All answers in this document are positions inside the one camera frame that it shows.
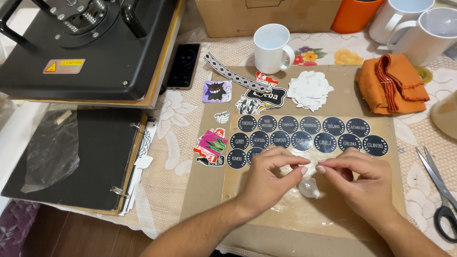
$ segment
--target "black circular sticker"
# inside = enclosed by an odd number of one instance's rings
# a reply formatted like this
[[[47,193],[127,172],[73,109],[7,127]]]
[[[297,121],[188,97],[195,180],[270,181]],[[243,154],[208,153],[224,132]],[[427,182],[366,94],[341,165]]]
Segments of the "black circular sticker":
[[[282,146],[287,149],[290,146],[290,137],[286,131],[278,130],[270,136],[270,144],[274,146]]]
[[[370,124],[361,118],[352,118],[346,122],[347,132],[364,138],[370,134]]]
[[[322,122],[322,130],[335,137],[341,136],[345,130],[344,122],[337,117],[328,117]]]
[[[251,132],[257,127],[257,121],[252,115],[243,115],[238,120],[238,128],[243,132]]]
[[[241,149],[233,149],[227,155],[227,164],[234,170],[239,170],[246,165],[246,154]]]
[[[246,160],[247,160],[249,166],[251,166],[252,157],[258,155],[261,151],[262,151],[262,148],[260,148],[260,147],[254,147],[254,148],[249,149],[248,153],[246,154]]]
[[[233,134],[233,136],[230,138],[230,146],[233,149],[240,148],[242,150],[246,150],[249,145],[249,138],[246,134],[242,132],[238,132]]]
[[[313,116],[306,116],[300,121],[300,129],[310,135],[319,133],[321,127],[320,121]]]
[[[279,119],[278,127],[280,130],[284,130],[289,134],[293,134],[298,130],[298,121],[292,116],[284,116]]]
[[[369,135],[363,139],[363,149],[371,156],[381,157],[389,151],[389,145],[384,138],[377,135]]]
[[[264,115],[259,118],[257,126],[259,126],[260,130],[265,131],[267,133],[271,133],[275,131],[276,127],[278,126],[278,123],[273,116]]]
[[[314,137],[314,147],[321,153],[329,154],[336,149],[336,139],[330,133],[319,133]]]
[[[360,138],[358,138],[356,135],[342,134],[340,138],[338,138],[338,147],[343,152],[349,147],[362,149],[362,141],[360,141]]]
[[[290,139],[292,146],[299,151],[307,151],[313,146],[313,137],[306,131],[297,131]]]
[[[266,132],[263,131],[255,131],[254,133],[251,134],[249,137],[249,144],[252,147],[260,147],[264,149],[270,144],[268,135]]]

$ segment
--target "caution label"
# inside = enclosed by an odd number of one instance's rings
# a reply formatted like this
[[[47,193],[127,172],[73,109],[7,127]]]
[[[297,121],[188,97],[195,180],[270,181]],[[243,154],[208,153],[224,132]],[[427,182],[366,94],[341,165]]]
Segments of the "caution label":
[[[85,59],[54,59],[44,67],[43,74],[78,74]]]

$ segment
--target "fingernail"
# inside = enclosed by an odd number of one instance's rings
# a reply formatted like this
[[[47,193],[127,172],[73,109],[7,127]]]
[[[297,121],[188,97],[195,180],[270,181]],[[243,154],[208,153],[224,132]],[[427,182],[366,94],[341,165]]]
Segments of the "fingernail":
[[[305,173],[308,171],[308,168],[303,166],[302,167],[302,175],[305,175]]]
[[[322,173],[322,174],[325,173],[325,168],[322,167],[322,166],[316,166],[316,170],[317,170],[318,172]]]

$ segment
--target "scissors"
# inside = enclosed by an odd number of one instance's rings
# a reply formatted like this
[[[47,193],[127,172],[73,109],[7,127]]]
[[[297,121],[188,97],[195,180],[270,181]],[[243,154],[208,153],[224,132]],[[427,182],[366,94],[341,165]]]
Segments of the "scissors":
[[[427,148],[424,146],[424,152],[425,156],[427,159],[425,159],[422,154],[420,153],[419,149],[416,147],[417,154],[419,154],[419,158],[422,161],[422,163],[425,166],[425,169],[429,173],[431,179],[435,183],[436,187],[438,188],[438,192],[440,193],[441,196],[441,201],[442,201],[442,206],[436,210],[435,215],[433,216],[433,220],[435,222],[435,227],[436,230],[449,242],[452,243],[457,243],[457,238],[451,238],[449,237],[441,227],[441,218],[445,217],[449,220],[449,223],[451,224],[451,227],[454,229],[454,231],[457,231],[457,219],[454,215],[454,213],[451,210],[451,205],[454,208],[454,210],[457,211],[457,201],[455,198],[451,195],[451,192],[449,192],[449,189],[447,189],[446,185],[443,182],[443,179],[441,178],[441,175],[438,171],[438,169],[435,166],[435,163],[428,152]]]

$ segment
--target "scissors handle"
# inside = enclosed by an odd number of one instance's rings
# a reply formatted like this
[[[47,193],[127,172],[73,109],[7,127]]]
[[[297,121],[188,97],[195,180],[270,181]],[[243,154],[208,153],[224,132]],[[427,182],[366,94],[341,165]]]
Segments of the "scissors handle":
[[[438,208],[438,210],[436,210],[435,216],[433,217],[433,219],[435,222],[436,230],[438,230],[438,232],[449,242],[457,243],[457,238],[455,238],[455,239],[450,238],[446,234],[446,232],[444,232],[443,228],[441,228],[441,218],[442,217],[447,218],[449,220],[449,223],[451,223],[451,227],[454,229],[454,231],[457,231],[457,219],[454,216],[454,213],[452,212],[452,210],[449,207],[441,206],[440,208]]]

